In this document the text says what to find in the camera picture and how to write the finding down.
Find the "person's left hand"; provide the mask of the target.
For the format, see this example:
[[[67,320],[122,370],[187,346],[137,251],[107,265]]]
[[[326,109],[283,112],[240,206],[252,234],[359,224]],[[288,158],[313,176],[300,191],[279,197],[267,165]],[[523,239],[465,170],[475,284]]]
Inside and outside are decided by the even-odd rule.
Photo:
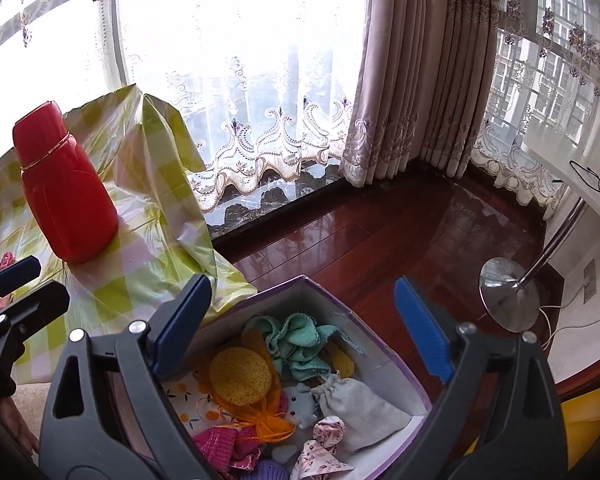
[[[12,398],[1,400],[0,419],[8,429],[9,433],[19,443],[24,454],[28,457],[32,457],[34,453],[38,452],[40,442],[38,442],[38,438],[35,437],[34,433],[29,429]]]

